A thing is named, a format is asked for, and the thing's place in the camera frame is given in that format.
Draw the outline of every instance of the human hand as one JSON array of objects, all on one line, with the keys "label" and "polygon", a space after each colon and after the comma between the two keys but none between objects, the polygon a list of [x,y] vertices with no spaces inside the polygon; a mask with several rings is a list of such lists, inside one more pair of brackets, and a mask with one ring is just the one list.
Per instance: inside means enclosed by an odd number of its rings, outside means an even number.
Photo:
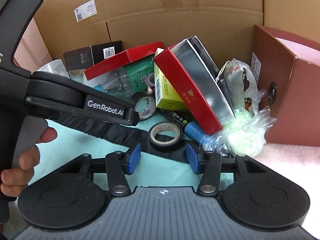
[{"label": "human hand", "polygon": [[[48,127],[36,143],[51,142],[57,137],[54,128]],[[19,166],[15,169],[8,169],[1,172],[0,190],[3,194],[11,197],[18,197],[34,175],[33,167],[40,161],[39,149],[36,145],[26,150],[19,157]]]}]

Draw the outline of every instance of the metal screw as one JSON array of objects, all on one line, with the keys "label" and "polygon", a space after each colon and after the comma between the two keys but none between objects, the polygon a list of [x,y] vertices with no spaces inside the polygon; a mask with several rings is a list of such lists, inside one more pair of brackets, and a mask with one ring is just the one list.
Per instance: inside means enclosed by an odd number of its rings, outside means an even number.
[{"label": "metal screw", "polygon": [[200,187],[200,190],[203,192],[203,193],[213,193],[216,191],[216,187],[215,186],[212,186],[212,185],[202,185]]},{"label": "metal screw", "polygon": [[126,193],[128,191],[128,188],[124,185],[116,185],[112,188],[112,191],[114,193],[122,194],[122,193]]}]

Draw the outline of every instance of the black product box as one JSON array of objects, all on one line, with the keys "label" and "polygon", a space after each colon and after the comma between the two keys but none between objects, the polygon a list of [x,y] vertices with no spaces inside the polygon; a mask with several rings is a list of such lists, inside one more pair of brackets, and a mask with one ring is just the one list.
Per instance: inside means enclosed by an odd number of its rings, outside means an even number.
[{"label": "black product box", "polygon": [[121,51],[122,42],[113,41],[65,52],[63,59],[67,71],[87,69]]}]

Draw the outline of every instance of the plastic wrap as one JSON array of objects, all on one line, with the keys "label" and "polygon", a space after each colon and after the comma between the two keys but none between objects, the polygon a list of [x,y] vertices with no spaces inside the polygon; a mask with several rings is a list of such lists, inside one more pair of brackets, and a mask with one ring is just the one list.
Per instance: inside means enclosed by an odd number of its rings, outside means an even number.
[{"label": "plastic wrap", "polygon": [[253,117],[243,107],[234,109],[236,119],[210,138],[204,137],[201,141],[203,149],[218,152],[222,156],[244,153],[255,157],[260,154],[266,144],[265,134],[277,120],[270,116],[269,107],[259,111],[259,103],[265,94],[265,90],[260,90],[252,98]]},{"label": "plastic wrap", "polygon": [[83,83],[84,69],[69,70],[68,73],[72,80]]}]

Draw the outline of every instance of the tape roll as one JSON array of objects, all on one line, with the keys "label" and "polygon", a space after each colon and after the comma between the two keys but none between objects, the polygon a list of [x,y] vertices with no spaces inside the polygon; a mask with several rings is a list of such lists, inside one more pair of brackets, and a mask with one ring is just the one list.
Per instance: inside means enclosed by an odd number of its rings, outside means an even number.
[{"label": "tape roll", "polygon": [[[161,131],[173,131],[176,136],[166,142],[159,141],[155,138],[155,135]],[[151,127],[148,133],[150,143],[159,150],[173,150],[175,147],[179,147],[182,142],[182,128],[172,122],[161,122]]]},{"label": "tape roll", "polygon": [[149,119],[156,112],[156,100],[147,92],[133,94],[129,102],[135,105],[134,110],[139,113],[140,120]]}]

